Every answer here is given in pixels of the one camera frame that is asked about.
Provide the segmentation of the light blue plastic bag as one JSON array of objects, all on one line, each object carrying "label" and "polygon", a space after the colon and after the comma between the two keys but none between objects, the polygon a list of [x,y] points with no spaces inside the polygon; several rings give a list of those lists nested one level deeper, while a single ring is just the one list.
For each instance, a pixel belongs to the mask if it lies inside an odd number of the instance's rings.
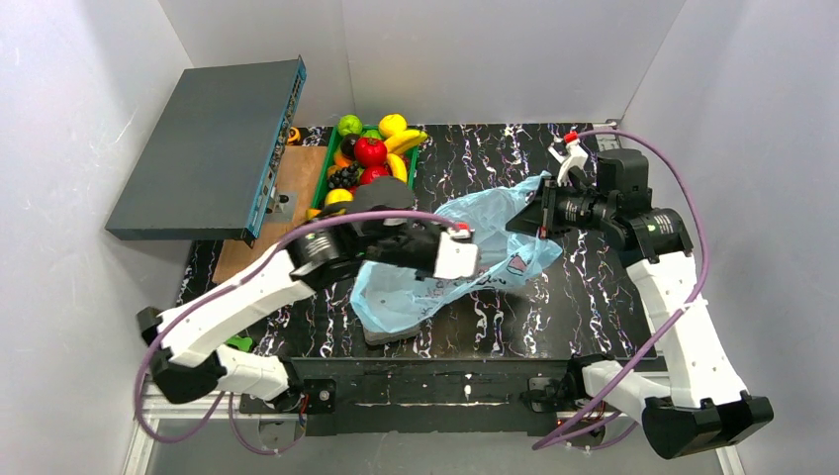
[{"label": "light blue plastic bag", "polygon": [[540,277],[560,257],[561,246],[506,230],[507,222],[530,203],[540,182],[539,176],[531,176],[513,187],[470,193],[437,208],[437,215],[474,230],[481,255],[474,277],[417,280],[407,268],[364,263],[350,294],[351,308],[362,326],[375,333],[399,333],[471,292],[518,289]]}]

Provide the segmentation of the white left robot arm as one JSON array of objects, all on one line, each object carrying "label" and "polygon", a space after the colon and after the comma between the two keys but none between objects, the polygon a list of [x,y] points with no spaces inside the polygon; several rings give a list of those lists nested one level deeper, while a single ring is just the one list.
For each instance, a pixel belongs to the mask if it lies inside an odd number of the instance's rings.
[{"label": "white left robot arm", "polygon": [[456,279],[454,257],[471,231],[412,209],[413,192],[396,178],[357,189],[283,235],[237,273],[191,303],[138,314],[148,345],[140,375],[149,375],[173,404],[219,390],[275,403],[298,382],[290,364],[229,346],[228,340],[267,315],[355,276],[365,261]]}]

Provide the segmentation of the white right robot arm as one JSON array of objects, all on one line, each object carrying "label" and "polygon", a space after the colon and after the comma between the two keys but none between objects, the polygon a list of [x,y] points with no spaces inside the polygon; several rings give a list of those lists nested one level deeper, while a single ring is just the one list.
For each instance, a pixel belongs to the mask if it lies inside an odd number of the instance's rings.
[{"label": "white right robot arm", "polygon": [[701,295],[706,272],[682,217],[653,206],[640,151],[599,153],[595,179],[585,176],[588,160],[579,145],[569,146],[559,173],[540,182],[508,227],[543,240],[573,230],[601,233],[640,295],[668,380],[656,383],[606,354],[576,356],[562,377],[531,379],[523,400],[537,413],[583,399],[611,407],[632,418],[664,459],[741,442],[774,419],[774,408],[749,392],[727,358]]}]

